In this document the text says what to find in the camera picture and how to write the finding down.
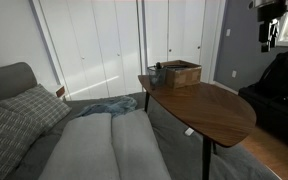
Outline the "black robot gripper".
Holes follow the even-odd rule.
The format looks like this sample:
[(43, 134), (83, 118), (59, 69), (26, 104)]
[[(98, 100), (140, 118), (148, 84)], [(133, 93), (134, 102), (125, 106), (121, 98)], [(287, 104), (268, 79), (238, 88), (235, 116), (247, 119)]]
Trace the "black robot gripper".
[(261, 51), (269, 52), (276, 46), (279, 20), (287, 10), (286, 0), (251, 0), (249, 8), (257, 10)]

